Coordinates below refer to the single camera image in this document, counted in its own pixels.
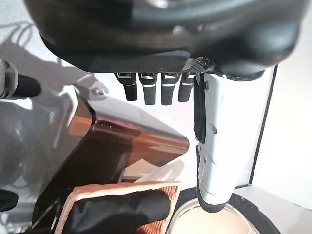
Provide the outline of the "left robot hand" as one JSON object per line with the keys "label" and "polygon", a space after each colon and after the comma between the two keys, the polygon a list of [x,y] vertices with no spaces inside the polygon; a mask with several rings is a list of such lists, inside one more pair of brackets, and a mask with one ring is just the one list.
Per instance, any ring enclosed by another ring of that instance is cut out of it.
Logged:
{"label": "left robot hand", "polygon": [[196,60],[197,196],[210,213],[234,191],[239,116],[226,91],[294,50],[308,0],[27,0],[46,47],[96,73],[186,73]]}

